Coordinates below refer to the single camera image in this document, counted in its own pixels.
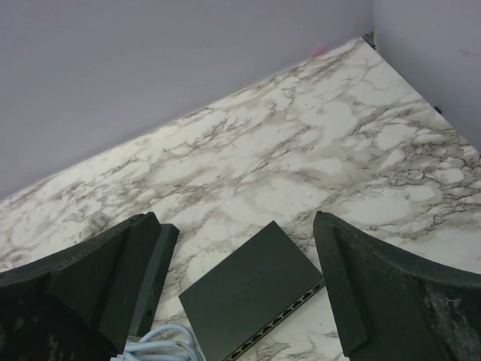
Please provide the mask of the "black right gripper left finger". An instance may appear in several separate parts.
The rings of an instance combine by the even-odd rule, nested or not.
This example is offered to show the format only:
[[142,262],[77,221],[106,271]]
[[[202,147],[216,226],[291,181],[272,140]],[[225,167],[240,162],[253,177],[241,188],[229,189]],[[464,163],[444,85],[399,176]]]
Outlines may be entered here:
[[122,353],[162,227],[138,214],[1,273],[3,360],[109,360]]

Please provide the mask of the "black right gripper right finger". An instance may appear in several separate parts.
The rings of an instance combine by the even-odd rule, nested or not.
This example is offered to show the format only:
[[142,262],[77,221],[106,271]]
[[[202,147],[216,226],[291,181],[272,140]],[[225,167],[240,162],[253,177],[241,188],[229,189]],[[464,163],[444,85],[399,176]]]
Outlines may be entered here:
[[381,241],[331,213],[313,234],[350,360],[478,360],[480,276]]

